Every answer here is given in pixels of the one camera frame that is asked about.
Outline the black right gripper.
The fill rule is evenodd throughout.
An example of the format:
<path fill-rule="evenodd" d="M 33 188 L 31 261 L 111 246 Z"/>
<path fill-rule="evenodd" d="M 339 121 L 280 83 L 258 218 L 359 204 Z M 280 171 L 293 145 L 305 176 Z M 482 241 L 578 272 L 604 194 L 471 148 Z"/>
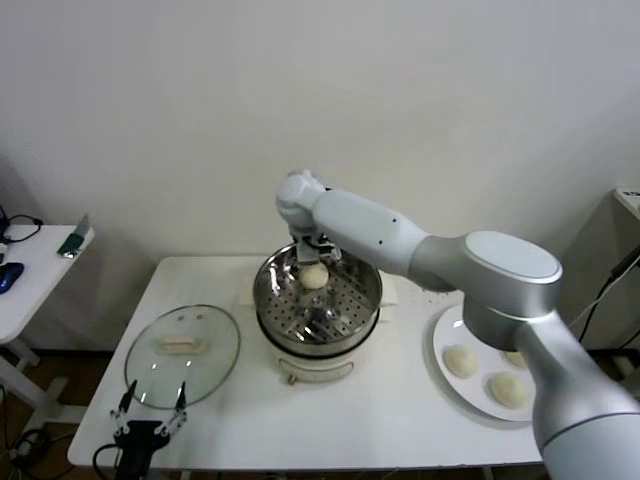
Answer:
<path fill-rule="evenodd" d="M 320 262 L 320 253 L 313 245 L 322 245 L 322 258 L 330 262 L 341 260 L 341 249 L 330 242 L 321 231 L 313 228 L 294 228 L 293 239 L 298 244 L 298 263 L 306 266 Z"/>

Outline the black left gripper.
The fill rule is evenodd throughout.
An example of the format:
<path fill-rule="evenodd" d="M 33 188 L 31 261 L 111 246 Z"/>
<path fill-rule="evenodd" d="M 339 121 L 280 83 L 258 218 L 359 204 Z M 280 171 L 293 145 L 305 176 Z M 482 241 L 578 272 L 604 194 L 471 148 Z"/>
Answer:
<path fill-rule="evenodd" d="M 145 479 L 155 452 L 167 446 L 170 434 L 175 434 L 187 420 L 185 381 L 178 390 L 172 416 L 164 422 L 152 420 L 128 422 L 128 411 L 135 390 L 136 381 L 133 381 L 121 397 L 118 408 L 110 411 L 110 417 L 115 425 L 115 444 L 121 450 L 116 479 Z"/>

